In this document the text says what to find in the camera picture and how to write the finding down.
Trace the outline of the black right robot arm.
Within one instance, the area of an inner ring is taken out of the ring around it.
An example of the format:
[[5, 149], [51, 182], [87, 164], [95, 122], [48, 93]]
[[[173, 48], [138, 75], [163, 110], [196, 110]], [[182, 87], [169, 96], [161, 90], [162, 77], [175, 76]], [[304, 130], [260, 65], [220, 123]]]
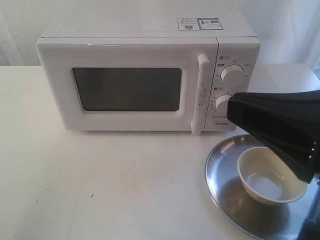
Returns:
[[238, 92], [227, 119], [262, 143], [237, 160], [245, 191], [271, 206], [302, 198], [320, 175], [320, 92]]

